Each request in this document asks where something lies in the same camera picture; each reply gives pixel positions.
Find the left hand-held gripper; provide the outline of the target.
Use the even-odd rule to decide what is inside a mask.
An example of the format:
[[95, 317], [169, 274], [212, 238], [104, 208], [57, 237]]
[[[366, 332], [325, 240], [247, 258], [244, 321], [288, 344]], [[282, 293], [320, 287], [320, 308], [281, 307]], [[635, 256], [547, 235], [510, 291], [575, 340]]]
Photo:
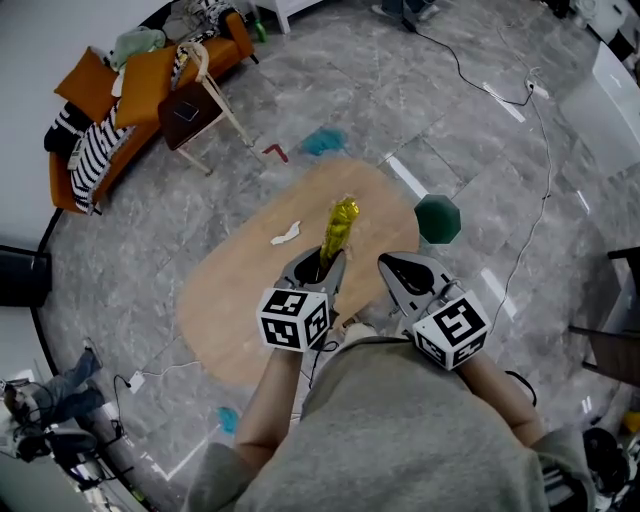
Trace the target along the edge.
[[284, 266], [274, 283], [275, 288], [264, 290], [256, 318], [265, 346], [306, 352], [316, 349], [326, 338], [330, 329], [329, 298], [334, 300], [340, 291], [347, 258], [340, 249], [331, 260], [327, 272], [328, 295], [298, 290], [317, 283], [320, 250], [320, 246], [315, 246], [300, 253]]

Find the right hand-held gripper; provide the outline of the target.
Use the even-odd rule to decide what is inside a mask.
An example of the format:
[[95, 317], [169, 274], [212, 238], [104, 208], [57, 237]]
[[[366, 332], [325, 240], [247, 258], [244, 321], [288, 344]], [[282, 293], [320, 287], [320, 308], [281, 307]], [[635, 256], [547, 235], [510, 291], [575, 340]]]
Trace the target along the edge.
[[[415, 322], [451, 281], [451, 274], [435, 259], [397, 251], [379, 256], [378, 270], [395, 304]], [[484, 348], [492, 324], [473, 291], [447, 302], [415, 322], [409, 332], [414, 346], [450, 371]]]

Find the white tissue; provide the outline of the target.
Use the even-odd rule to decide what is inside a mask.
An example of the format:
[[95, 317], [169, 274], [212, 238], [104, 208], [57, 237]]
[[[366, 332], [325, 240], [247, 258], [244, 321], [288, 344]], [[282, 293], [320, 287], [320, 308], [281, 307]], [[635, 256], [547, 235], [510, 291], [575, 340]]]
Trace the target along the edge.
[[281, 234], [272, 238], [270, 240], [270, 244], [272, 246], [282, 245], [295, 239], [299, 235], [300, 235], [300, 222], [295, 221], [291, 224], [289, 229], [284, 234]]

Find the yellow snack wrapper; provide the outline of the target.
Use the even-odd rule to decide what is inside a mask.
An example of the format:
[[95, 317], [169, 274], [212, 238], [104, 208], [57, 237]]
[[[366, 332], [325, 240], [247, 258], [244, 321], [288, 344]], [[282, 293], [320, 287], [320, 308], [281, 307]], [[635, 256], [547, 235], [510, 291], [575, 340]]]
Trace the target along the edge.
[[338, 201], [329, 216], [319, 253], [319, 267], [327, 272], [338, 252], [347, 243], [351, 228], [360, 214], [355, 198], [347, 196]]

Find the green waste bin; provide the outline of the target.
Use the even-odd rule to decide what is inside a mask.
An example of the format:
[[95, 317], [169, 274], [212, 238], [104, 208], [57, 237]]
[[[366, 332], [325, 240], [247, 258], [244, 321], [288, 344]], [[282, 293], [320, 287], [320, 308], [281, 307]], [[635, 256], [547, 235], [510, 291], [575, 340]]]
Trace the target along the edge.
[[461, 230], [460, 210], [447, 196], [427, 194], [414, 212], [420, 236], [431, 245], [449, 244]]

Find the person's right forearm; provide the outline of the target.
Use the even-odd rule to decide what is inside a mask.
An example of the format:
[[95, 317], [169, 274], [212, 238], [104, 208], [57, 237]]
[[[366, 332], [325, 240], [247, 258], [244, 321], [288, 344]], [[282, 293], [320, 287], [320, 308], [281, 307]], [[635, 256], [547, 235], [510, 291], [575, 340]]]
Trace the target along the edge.
[[543, 437], [532, 401], [484, 351], [459, 365], [458, 371], [471, 392], [496, 410], [524, 446], [531, 447]]

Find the person's left forearm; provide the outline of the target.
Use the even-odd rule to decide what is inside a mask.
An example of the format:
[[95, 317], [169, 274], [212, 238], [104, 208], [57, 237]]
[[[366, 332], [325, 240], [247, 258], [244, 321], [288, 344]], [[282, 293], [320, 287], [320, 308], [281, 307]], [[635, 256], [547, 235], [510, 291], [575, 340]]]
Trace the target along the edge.
[[236, 430], [234, 450], [254, 473], [285, 439], [300, 378], [303, 354], [275, 349]]

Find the oval wooden table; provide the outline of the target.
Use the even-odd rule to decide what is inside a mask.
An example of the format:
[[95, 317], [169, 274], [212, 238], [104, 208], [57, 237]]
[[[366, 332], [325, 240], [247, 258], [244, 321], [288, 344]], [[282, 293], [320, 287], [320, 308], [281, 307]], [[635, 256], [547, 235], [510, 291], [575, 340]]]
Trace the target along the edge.
[[[378, 168], [351, 158], [325, 160], [280, 192], [211, 252], [189, 275], [177, 319], [186, 343], [213, 377], [228, 385], [254, 386], [270, 351], [260, 340], [256, 308], [283, 267], [321, 243], [330, 211], [351, 196], [360, 208], [348, 244], [337, 296], [340, 322], [386, 294], [377, 268], [384, 252], [419, 246], [417, 196]], [[278, 246], [270, 240], [300, 222], [300, 235]]]

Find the large teal cloth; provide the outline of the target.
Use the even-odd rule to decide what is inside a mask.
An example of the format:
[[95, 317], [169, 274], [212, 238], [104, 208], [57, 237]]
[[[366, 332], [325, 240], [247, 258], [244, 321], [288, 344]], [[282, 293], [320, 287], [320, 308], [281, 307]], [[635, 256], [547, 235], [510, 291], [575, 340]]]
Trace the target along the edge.
[[321, 156], [326, 152], [339, 152], [347, 141], [346, 133], [335, 128], [319, 128], [301, 143], [304, 153]]

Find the small teal cloth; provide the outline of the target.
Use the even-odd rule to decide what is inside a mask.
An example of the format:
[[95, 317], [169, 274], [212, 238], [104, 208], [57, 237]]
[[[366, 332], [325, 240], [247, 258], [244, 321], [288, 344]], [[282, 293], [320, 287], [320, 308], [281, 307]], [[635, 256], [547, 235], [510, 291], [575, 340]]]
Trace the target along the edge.
[[218, 424], [222, 431], [230, 436], [234, 436], [239, 423], [237, 411], [229, 407], [218, 407], [216, 410]]

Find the orange cushion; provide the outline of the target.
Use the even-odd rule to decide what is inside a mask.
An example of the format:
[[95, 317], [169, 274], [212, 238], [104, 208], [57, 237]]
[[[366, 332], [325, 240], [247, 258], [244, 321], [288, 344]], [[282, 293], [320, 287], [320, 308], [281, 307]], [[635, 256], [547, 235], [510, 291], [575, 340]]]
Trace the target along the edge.
[[117, 78], [118, 74], [88, 47], [54, 92], [80, 109], [93, 122], [101, 123], [117, 102], [111, 94]]
[[158, 106], [172, 90], [172, 71], [177, 47], [137, 54], [127, 60], [115, 116], [115, 128], [157, 132]]

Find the white cabinet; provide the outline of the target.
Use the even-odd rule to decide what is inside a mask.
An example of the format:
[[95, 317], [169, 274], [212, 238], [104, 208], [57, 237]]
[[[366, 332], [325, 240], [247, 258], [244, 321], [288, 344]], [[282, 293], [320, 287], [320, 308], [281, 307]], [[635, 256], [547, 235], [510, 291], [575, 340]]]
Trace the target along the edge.
[[256, 6], [276, 14], [283, 35], [290, 33], [289, 17], [323, 0], [254, 0]]

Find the black white striped pillow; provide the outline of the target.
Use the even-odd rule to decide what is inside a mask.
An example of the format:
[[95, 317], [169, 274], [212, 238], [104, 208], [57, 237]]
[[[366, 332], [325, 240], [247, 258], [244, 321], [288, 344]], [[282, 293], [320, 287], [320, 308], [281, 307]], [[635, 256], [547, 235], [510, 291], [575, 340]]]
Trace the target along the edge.
[[68, 160], [76, 143], [93, 121], [82, 110], [67, 102], [44, 137], [44, 149]]

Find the mint green cloth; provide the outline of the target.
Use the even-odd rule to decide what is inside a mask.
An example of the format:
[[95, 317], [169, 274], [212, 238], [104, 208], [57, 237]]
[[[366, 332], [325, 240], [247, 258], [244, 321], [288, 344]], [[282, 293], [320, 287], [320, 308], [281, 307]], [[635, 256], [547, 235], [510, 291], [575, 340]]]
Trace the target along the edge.
[[162, 30], [136, 27], [117, 37], [109, 58], [110, 66], [119, 72], [130, 57], [162, 49], [165, 43], [166, 35]]

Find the grey oval backpack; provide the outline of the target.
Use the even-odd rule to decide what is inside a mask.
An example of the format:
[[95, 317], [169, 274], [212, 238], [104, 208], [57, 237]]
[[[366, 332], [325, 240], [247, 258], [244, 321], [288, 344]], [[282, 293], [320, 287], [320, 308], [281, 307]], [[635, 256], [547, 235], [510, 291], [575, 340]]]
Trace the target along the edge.
[[96, 437], [84, 429], [59, 428], [45, 434], [45, 440], [56, 462], [65, 468], [73, 468], [91, 455], [98, 446]]

